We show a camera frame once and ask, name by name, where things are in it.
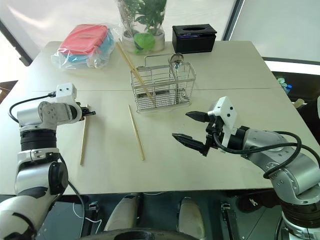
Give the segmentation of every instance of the wooden chopstick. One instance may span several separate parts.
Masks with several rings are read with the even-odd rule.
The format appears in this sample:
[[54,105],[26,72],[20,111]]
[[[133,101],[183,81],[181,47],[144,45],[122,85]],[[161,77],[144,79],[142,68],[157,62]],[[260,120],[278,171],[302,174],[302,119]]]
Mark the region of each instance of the wooden chopstick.
[[84,157],[85,157],[85,138],[86,138],[86,127],[87,127],[87,117],[84,118],[83,123],[83,133],[82,133],[82,144],[81,144],[81,155],[80,155],[80,166],[84,165]]
[[136,141],[138,143],[141,160],[144,161],[145,160],[145,154],[144,154],[144,150],[142,148],[142,144],[141,144],[141,141],[140,141],[140,138],[139,138],[139,135],[138,135],[135,119],[134,119],[134,116],[132,115],[130,105],[128,105],[128,108],[129,108],[129,114],[130,114],[130,118],[131,118],[131,122],[132,122],[132,126],[133,126],[134,135],[135,135]]
[[[135,68],[134,63],[132,62],[131,58],[129,57],[128,54],[126,54],[126,51],[124,50],[121,41],[116,42],[115,43],[116,48],[119,50],[119,52],[121,53],[123,59],[125,60],[126,64],[129,66],[131,72],[133,73],[133,75],[135,76],[135,78],[139,81],[141,86],[145,85],[144,80],[142,79],[142,77],[140,76],[140,73],[137,71],[137,69]],[[150,92],[148,91],[147,88],[143,88],[144,92],[146,93],[146,95],[148,96],[148,98],[151,100],[151,102],[156,105],[155,100],[153,99],[152,95],[150,94]]]

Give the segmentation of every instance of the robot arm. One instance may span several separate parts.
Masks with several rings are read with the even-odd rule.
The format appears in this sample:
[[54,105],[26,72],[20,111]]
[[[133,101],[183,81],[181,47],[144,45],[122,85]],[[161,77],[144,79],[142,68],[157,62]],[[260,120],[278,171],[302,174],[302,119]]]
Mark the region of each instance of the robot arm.
[[56,96],[17,112],[21,152],[16,197],[0,203],[0,239],[34,239],[55,201],[68,186],[68,170],[57,148],[58,125],[95,115],[75,101],[72,83],[59,85]]
[[[220,148],[250,160],[265,172],[264,177],[270,179],[280,198],[290,239],[320,240],[320,170],[312,159],[292,147],[298,143],[288,143],[281,135],[286,132],[255,130],[244,126],[234,128],[237,113],[228,97],[220,98],[208,112],[192,111],[186,115],[199,122],[208,122],[206,143],[194,140],[191,136],[173,133],[176,140],[204,156],[207,156],[210,148]],[[312,149],[302,146],[312,151],[319,160]],[[296,157],[288,162],[293,154]]]

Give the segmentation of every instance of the white wall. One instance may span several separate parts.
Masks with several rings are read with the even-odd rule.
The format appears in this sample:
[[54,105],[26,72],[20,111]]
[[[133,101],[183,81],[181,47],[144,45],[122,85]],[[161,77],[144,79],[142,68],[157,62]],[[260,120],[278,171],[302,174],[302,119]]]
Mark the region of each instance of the white wall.
[[0,53],[0,83],[22,79],[26,75],[27,67],[19,60],[20,55],[1,32]]
[[[172,40],[173,25],[207,24],[225,32],[235,0],[167,0],[163,28]],[[114,0],[0,0],[0,19],[34,59],[50,41],[62,41],[75,25],[119,24]]]
[[263,57],[320,62],[320,0],[245,0],[231,40]]

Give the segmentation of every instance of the black cable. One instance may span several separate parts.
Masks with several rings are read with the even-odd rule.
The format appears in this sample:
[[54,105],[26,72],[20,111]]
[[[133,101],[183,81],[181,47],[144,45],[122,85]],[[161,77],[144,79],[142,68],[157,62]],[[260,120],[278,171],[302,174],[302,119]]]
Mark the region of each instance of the black cable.
[[281,228],[281,224],[282,224],[283,220],[284,219],[282,218],[282,215],[281,215],[279,220],[278,220],[278,222],[277,222],[277,224],[276,224],[276,227],[275,227],[273,240],[278,240],[279,239],[280,228]]
[[[252,154],[252,153],[258,153],[258,152],[262,152],[262,151],[266,151],[266,150],[270,150],[270,149],[275,149],[275,148],[280,148],[280,147],[288,147],[288,146],[291,146],[291,147],[297,147],[298,146],[298,143],[295,143],[295,142],[287,142],[287,143],[279,143],[279,144],[274,144],[274,145],[270,145],[270,146],[264,146],[264,147],[257,147],[257,148],[254,148],[254,149],[246,149],[246,150],[234,150],[234,149],[231,149],[231,148],[227,148],[225,146],[223,146],[221,143],[220,143],[220,140],[219,140],[219,137],[217,135],[217,133],[214,133],[213,134],[213,139],[214,139],[214,142],[215,144],[220,148],[222,149],[223,151],[227,152],[227,153],[231,153],[231,154],[239,154],[239,155],[242,155],[242,154]],[[309,151],[316,159],[317,163],[318,163],[318,166],[320,168],[320,157],[319,155],[310,147],[306,146],[306,145],[301,145],[301,148],[302,149],[305,149],[307,151]]]
[[[66,162],[65,162],[64,158],[62,157],[61,153],[59,153],[59,158],[60,158],[60,161],[65,165],[65,167],[67,167]],[[63,190],[63,192],[60,193],[60,195],[56,198],[56,201],[58,201],[62,197],[62,195],[65,193],[66,189],[67,188],[65,188]]]
[[[60,160],[61,162],[63,162],[64,164],[66,164],[64,158],[62,157],[62,155],[60,154]],[[68,180],[69,186],[70,188],[72,188],[72,190],[75,192],[75,194],[77,195],[77,197],[79,198],[81,205],[82,205],[82,211],[83,211],[83,218],[82,218],[82,224],[81,224],[81,228],[80,228],[80,233],[79,233],[79,238],[82,237],[83,231],[84,231],[84,225],[85,225],[85,218],[86,218],[86,209],[85,209],[85,202],[82,199],[82,197],[80,196],[80,193],[78,192],[78,190],[76,189],[76,187]]]
[[301,138],[298,137],[297,135],[295,135],[294,133],[287,132],[287,131],[276,131],[276,133],[283,134],[283,135],[288,135],[288,136],[291,136],[291,137],[295,138],[295,140],[296,140],[296,148],[295,148],[293,154],[287,160],[285,160],[284,162],[280,163],[279,165],[273,167],[272,169],[266,171],[263,174],[263,177],[265,179],[269,179],[269,176],[271,174],[273,174],[274,172],[278,171],[279,169],[287,166],[289,163],[291,163],[293,160],[295,160],[296,157],[298,156],[298,154],[300,153],[300,150],[301,150],[301,147],[302,147]]
[[9,108],[9,111],[8,111],[9,117],[12,118],[12,120],[14,120],[15,122],[19,123],[18,119],[12,115],[12,109],[13,109],[15,106],[18,106],[18,105],[20,105],[20,104],[24,104],[24,103],[27,103],[27,102],[30,102],[30,101],[34,101],[34,100],[44,99],[44,98],[48,98],[48,97],[55,97],[55,96],[56,96],[56,93],[55,93],[55,92],[50,92],[49,94],[47,94],[47,95],[45,95],[45,96],[38,96],[38,97],[30,98],[30,99],[27,99],[27,100],[19,101],[19,102],[13,104],[13,105]]
[[267,151],[270,149],[276,149],[276,148],[281,148],[281,147],[289,147],[289,146],[297,146],[297,144],[295,142],[285,142],[285,143],[278,143],[278,144],[274,144],[274,145],[269,145],[269,146],[262,146],[262,147],[256,147],[253,149],[246,149],[246,150],[234,150],[228,147],[225,147],[221,144],[219,137],[217,135],[217,133],[213,134],[213,139],[215,144],[222,149],[223,151],[230,153],[230,154],[254,154],[254,153],[259,153],[259,152],[263,152],[263,151]]

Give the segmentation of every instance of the wire basket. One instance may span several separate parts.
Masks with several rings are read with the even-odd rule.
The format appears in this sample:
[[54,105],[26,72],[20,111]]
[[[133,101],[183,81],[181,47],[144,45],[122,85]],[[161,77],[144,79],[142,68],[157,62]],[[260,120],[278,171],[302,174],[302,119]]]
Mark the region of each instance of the wire basket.
[[169,61],[165,65],[147,66],[148,58],[172,54],[144,58],[144,66],[136,68],[144,85],[131,71],[131,85],[138,112],[190,103],[196,80],[191,63],[182,62],[177,69]]

